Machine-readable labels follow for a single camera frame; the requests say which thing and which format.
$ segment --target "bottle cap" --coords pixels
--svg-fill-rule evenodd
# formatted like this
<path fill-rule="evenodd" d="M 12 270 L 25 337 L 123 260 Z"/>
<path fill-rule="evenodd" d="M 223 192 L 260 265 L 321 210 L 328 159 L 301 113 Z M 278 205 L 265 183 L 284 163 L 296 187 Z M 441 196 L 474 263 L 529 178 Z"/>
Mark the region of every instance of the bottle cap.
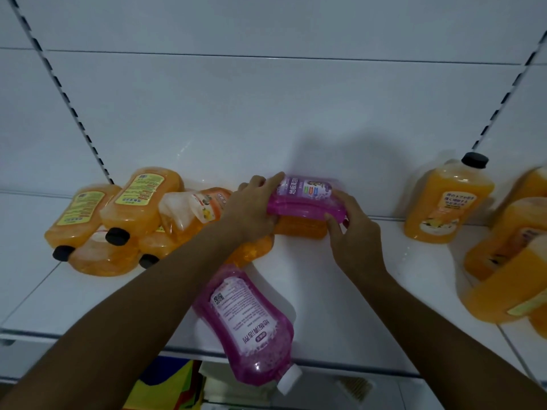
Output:
<path fill-rule="evenodd" d="M 292 364 L 277 383 L 277 389 L 286 396 L 300 377 L 302 377 L 302 370 L 298 365 Z"/>
<path fill-rule="evenodd" d="M 468 152 L 463 156 L 462 162 L 468 167 L 482 169 L 488 163 L 488 157 L 478 152 Z"/>
<path fill-rule="evenodd" d="M 108 243 L 114 246 L 123 246 L 129 241 L 131 234 L 119 227 L 112 227 L 105 236 Z"/>
<path fill-rule="evenodd" d="M 143 268 L 148 269 L 150 266 L 155 265 L 160 261 L 160 258 L 149 253 L 145 253 L 140 257 L 140 264 Z"/>
<path fill-rule="evenodd" d="M 76 250 L 72 246 L 57 246 L 53 251 L 53 259 L 59 262 L 68 262 L 68 257 Z"/>

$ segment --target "black bottle cap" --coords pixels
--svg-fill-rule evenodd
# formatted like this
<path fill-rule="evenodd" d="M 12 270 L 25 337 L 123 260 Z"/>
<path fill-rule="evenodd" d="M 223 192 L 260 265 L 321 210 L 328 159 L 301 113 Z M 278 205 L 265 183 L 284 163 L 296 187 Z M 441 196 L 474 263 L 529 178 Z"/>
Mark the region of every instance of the black bottle cap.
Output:
<path fill-rule="evenodd" d="M 53 259 L 59 262 L 68 262 L 68 257 L 76 250 L 72 246 L 57 246 L 53 251 Z"/>
<path fill-rule="evenodd" d="M 478 152 L 468 152 L 463 156 L 462 162 L 468 167 L 484 168 L 488 163 L 488 157 Z"/>
<path fill-rule="evenodd" d="M 140 257 L 138 264 L 140 264 L 143 268 L 148 269 L 150 266 L 155 265 L 159 261 L 160 259 L 157 256 L 146 253 Z"/>
<path fill-rule="evenodd" d="M 114 246 L 123 246 L 129 241 L 131 234 L 126 230 L 119 227 L 112 227 L 105 236 L 105 239 L 108 243 L 113 244 Z"/>

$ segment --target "forearm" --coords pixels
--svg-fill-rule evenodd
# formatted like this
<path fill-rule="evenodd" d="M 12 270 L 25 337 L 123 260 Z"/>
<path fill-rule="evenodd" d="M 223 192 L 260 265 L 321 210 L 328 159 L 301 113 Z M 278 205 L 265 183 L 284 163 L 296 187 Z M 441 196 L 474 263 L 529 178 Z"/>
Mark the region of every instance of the forearm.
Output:
<path fill-rule="evenodd" d="M 356 285 L 446 409 L 547 408 L 543 390 L 512 365 L 421 303 L 389 274 L 375 277 Z"/>
<path fill-rule="evenodd" d="M 90 310 L 21 380 L 2 410 L 120 409 L 195 296 L 239 245 L 233 230 L 223 221 L 208 225 Z"/>

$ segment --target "person's right hand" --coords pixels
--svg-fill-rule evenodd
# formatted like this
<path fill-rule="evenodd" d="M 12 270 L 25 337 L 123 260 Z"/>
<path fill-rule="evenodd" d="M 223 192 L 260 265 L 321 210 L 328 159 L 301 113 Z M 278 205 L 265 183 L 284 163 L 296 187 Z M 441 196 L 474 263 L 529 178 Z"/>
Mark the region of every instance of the person's right hand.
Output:
<path fill-rule="evenodd" d="M 330 214 L 325 214 L 336 264 L 354 284 L 387 274 L 379 225 L 363 213 L 355 197 L 339 190 L 334 190 L 333 194 L 344 203 L 350 220 L 346 233 L 342 233 L 338 222 Z"/>

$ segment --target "bottle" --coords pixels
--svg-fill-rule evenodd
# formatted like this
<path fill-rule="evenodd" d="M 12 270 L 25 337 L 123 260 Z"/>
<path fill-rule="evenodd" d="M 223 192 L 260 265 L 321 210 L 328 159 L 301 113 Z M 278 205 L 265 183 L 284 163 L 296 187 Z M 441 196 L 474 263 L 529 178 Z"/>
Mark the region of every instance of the bottle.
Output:
<path fill-rule="evenodd" d="M 527 197 L 547 197 L 547 166 L 536 168 L 517 181 L 505 201 L 496 209 L 492 227 L 496 225 L 507 206 Z"/>
<path fill-rule="evenodd" d="M 232 192 L 214 187 L 198 192 L 168 193 L 161 199 L 159 211 L 163 227 L 181 244 L 192 239 L 208 223 L 217 221 Z M 256 258 L 267 254 L 273 247 L 272 236 L 244 243 L 230 255 L 226 263 L 244 267 Z"/>
<path fill-rule="evenodd" d="M 516 200 L 489 236 L 466 254 L 464 268 L 479 280 L 490 277 L 537 235 L 547 233 L 547 197 Z"/>
<path fill-rule="evenodd" d="M 68 263 L 79 272 L 94 276 L 118 276 L 132 271 L 138 265 L 136 239 L 123 246 L 107 242 L 108 229 L 103 225 L 70 255 Z"/>
<path fill-rule="evenodd" d="M 494 324 L 517 320 L 547 303 L 547 234 L 537 236 L 462 302 L 474 317 Z"/>
<path fill-rule="evenodd" d="M 295 216 L 279 216 L 274 234 L 322 239 L 327 234 L 325 220 L 313 220 Z"/>
<path fill-rule="evenodd" d="M 262 386 L 277 380 L 287 394 L 302 375 L 291 361 L 291 322 L 241 269 L 225 265 L 193 304 L 219 338 L 235 378 Z"/>
<path fill-rule="evenodd" d="M 82 246 L 101 224 L 99 211 L 121 190 L 114 184 L 91 184 L 80 188 L 68 207 L 44 237 L 54 249 L 53 258 L 68 261 L 74 249 Z"/>
<path fill-rule="evenodd" d="M 268 214 L 325 220 L 329 213 L 338 223 L 346 218 L 344 204 L 332 195 L 335 180 L 285 176 L 268 201 Z"/>
<path fill-rule="evenodd" d="M 547 339 L 547 304 L 532 311 L 528 317 L 530 324 L 540 337 Z"/>
<path fill-rule="evenodd" d="M 179 246 L 180 243 L 169 237 L 163 226 L 159 226 L 154 232 L 138 240 L 138 248 L 142 253 L 139 264 L 148 269 Z"/>
<path fill-rule="evenodd" d="M 167 168 L 136 170 L 113 203 L 101 210 L 108 233 L 107 242 L 123 246 L 131 237 L 139 238 L 158 227 L 158 204 L 165 193 L 184 190 L 181 176 Z"/>
<path fill-rule="evenodd" d="M 487 163 L 484 155 L 468 152 L 461 162 L 437 167 L 407 216 L 405 235 L 427 243 L 454 239 L 469 214 L 494 190 L 492 180 L 481 172 Z"/>

